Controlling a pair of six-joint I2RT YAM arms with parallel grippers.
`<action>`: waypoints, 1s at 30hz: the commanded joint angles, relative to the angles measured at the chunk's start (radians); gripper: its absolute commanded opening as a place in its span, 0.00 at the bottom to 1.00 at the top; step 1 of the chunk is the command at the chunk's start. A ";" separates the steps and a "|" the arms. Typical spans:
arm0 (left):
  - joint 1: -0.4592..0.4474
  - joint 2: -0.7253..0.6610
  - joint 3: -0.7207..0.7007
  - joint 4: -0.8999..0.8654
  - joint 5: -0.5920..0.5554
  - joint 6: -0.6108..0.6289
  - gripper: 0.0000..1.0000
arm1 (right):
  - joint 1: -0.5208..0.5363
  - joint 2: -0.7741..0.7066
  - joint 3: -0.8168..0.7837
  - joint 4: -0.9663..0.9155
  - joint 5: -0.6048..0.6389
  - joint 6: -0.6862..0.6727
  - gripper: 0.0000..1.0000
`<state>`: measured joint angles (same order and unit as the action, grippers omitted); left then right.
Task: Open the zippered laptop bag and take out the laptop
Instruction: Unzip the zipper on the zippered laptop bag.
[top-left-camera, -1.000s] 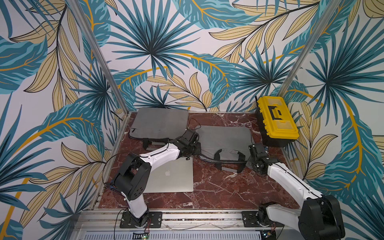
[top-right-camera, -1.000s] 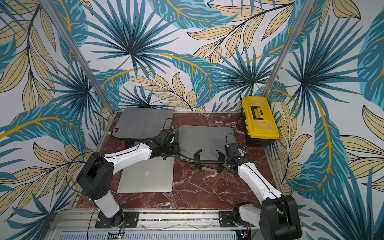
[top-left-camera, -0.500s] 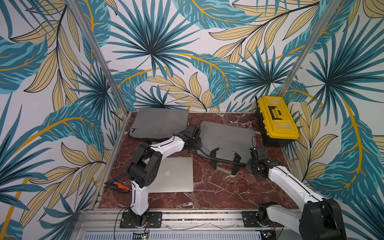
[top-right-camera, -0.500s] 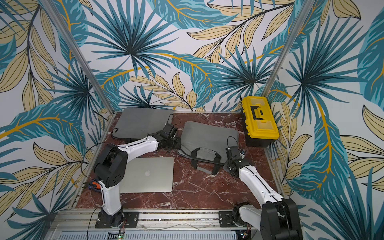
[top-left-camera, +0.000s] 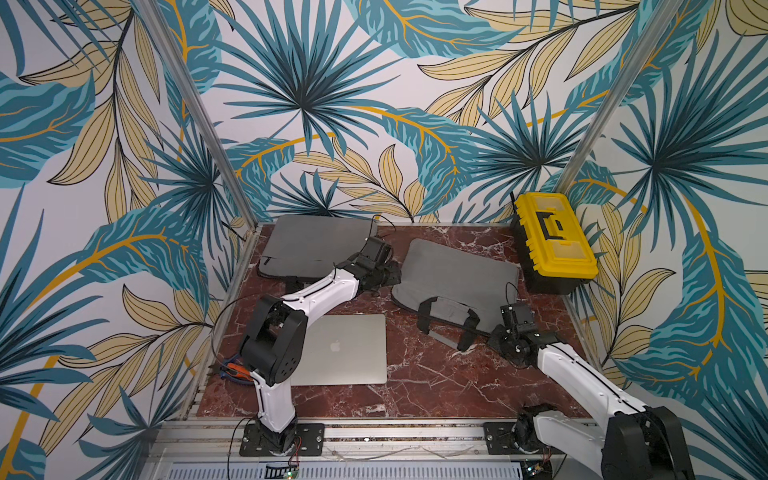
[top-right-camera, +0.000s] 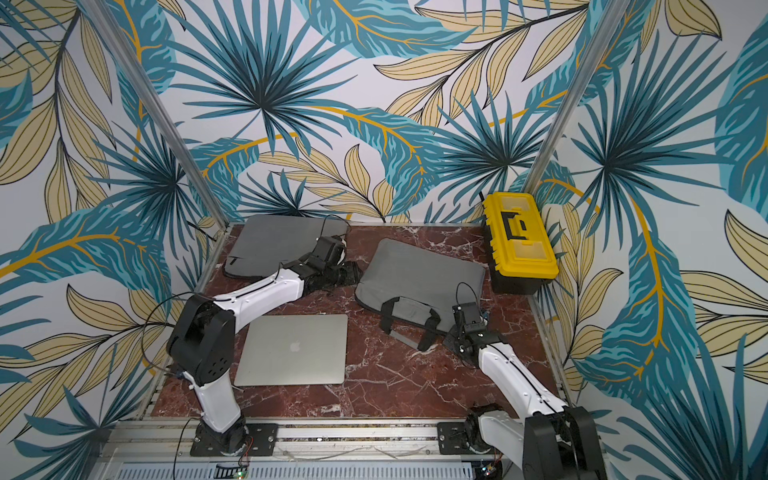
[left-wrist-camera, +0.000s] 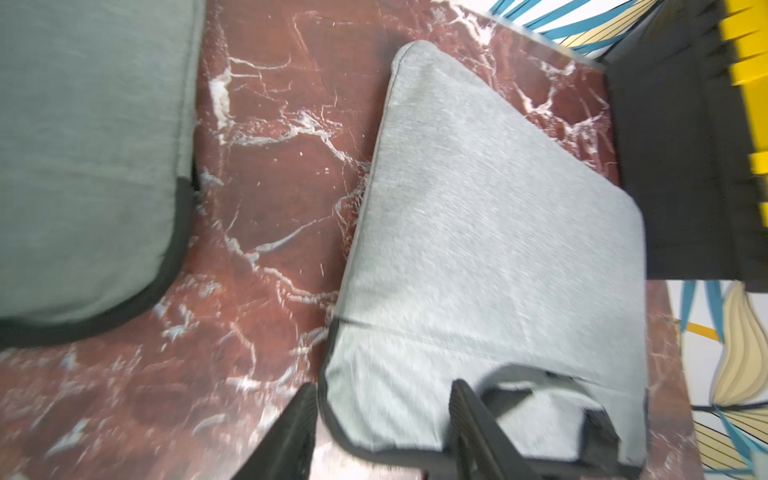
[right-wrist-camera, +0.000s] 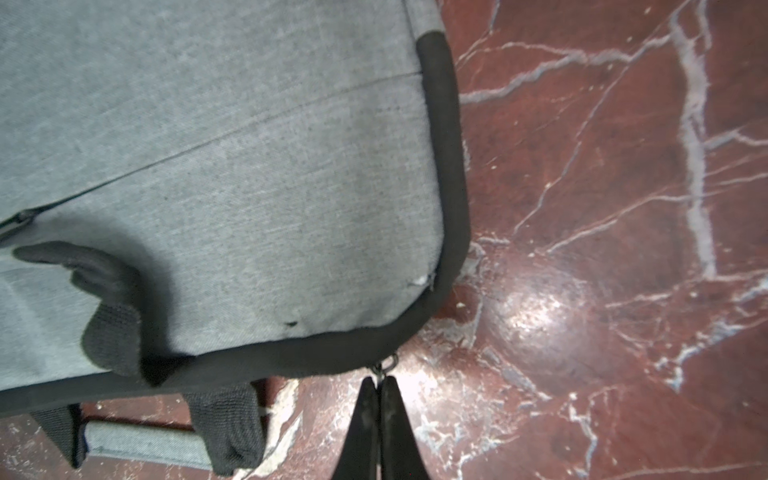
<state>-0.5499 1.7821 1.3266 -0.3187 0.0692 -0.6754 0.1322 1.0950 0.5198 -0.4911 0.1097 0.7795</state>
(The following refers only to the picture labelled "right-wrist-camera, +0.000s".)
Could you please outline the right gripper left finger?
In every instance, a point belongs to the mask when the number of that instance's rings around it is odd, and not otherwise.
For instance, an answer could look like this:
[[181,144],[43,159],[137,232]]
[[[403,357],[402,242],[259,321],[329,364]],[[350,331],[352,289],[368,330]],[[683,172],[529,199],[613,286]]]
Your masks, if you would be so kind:
[[380,403],[377,386],[366,377],[358,393],[332,480],[376,480],[380,456]]

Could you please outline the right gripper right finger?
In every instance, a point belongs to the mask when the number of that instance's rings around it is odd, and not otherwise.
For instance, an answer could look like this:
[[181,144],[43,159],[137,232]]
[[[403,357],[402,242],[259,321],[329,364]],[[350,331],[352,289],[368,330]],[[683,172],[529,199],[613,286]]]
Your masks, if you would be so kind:
[[430,480],[394,376],[380,383],[380,465],[385,480]]

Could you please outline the grey laptop bag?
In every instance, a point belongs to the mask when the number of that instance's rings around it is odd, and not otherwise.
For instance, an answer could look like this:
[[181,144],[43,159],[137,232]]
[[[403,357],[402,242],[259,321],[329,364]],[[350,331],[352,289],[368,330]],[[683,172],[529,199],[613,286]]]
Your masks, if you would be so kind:
[[5,1],[1,413],[265,458],[255,382],[379,365],[468,250],[434,1]]

